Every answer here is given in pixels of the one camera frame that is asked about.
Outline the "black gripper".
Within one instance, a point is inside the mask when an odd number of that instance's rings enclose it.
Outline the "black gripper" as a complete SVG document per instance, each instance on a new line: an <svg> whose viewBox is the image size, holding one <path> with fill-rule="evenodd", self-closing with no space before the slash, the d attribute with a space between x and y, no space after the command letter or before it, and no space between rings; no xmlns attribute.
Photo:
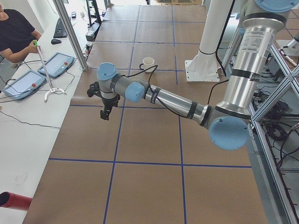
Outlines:
<svg viewBox="0 0 299 224"><path fill-rule="evenodd" d="M114 107L118 107L118 103L120 100L120 95L116 95L113 98L107 99L102 98L102 102L104 104L104 110L100 110L100 118L109 120L110 112Z"/></svg>

